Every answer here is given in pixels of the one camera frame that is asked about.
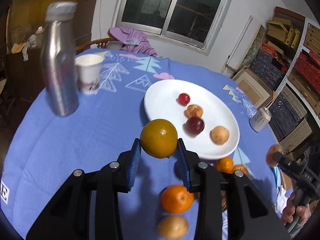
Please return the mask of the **person's right hand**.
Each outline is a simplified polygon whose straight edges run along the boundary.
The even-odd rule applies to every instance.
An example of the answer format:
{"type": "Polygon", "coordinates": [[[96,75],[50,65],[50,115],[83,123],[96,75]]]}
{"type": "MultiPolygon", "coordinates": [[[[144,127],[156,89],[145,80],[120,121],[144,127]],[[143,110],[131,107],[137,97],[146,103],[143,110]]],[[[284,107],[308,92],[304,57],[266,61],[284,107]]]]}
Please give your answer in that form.
{"type": "Polygon", "coordinates": [[[291,193],[290,197],[287,199],[287,205],[283,209],[283,214],[281,216],[281,221],[285,225],[286,223],[292,223],[294,214],[297,214],[300,219],[297,224],[303,225],[308,218],[310,217],[310,207],[307,206],[298,206],[295,207],[293,204],[293,200],[295,199],[296,193],[291,193]]]}

